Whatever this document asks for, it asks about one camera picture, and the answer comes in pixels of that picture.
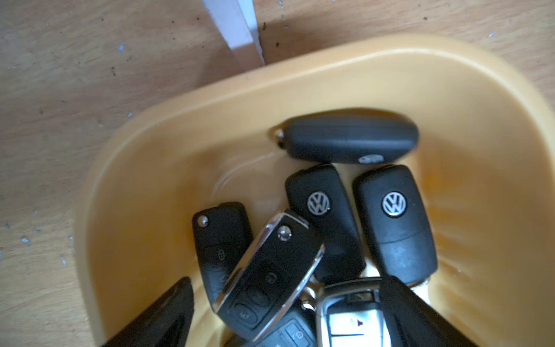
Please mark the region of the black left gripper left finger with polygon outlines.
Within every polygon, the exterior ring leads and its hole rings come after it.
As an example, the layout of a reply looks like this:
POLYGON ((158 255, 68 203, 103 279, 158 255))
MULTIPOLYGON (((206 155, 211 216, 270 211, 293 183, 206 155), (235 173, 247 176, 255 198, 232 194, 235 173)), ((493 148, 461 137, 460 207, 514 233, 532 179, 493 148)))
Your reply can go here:
POLYGON ((192 282, 183 277, 104 346, 184 346, 194 313, 192 282))

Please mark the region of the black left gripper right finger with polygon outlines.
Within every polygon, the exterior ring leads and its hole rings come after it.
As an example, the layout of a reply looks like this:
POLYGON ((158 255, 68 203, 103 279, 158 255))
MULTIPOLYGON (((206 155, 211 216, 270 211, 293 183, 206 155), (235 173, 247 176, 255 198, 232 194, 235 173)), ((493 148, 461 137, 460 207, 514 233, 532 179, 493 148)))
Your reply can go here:
POLYGON ((475 346, 398 278, 382 278, 379 296, 392 346, 475 346))

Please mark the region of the black car key with ring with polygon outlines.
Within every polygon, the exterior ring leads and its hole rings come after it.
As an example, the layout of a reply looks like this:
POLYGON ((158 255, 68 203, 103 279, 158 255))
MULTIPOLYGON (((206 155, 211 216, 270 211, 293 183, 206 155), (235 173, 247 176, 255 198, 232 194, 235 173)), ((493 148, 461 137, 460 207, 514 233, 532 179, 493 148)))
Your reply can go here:
POLYGON ((317 294, 318 346, 391 346, 380 308, 380 277, 322 287, 317 294))

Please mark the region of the yellow storage tray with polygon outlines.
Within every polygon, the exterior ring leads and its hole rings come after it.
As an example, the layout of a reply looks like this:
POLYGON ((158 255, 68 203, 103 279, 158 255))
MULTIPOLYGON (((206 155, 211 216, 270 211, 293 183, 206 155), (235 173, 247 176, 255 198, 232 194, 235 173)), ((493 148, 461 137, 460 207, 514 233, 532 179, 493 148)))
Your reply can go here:
POLYGON ((554 110, 505 61, 386 36, 209 85, 108 142, 77 208, 97 344, 554 345, 554 110))

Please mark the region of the black flip car key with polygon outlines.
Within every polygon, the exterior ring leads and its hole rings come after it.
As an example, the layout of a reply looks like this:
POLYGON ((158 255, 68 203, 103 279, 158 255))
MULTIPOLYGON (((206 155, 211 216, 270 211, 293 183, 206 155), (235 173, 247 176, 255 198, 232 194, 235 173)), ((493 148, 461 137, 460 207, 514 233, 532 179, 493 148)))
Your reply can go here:
POLYGON ((411 152, 419 129, 407 117, 374 109, 344 109, 288 119, 275 131, 290 157, 322 163, 384 164, 411 152))

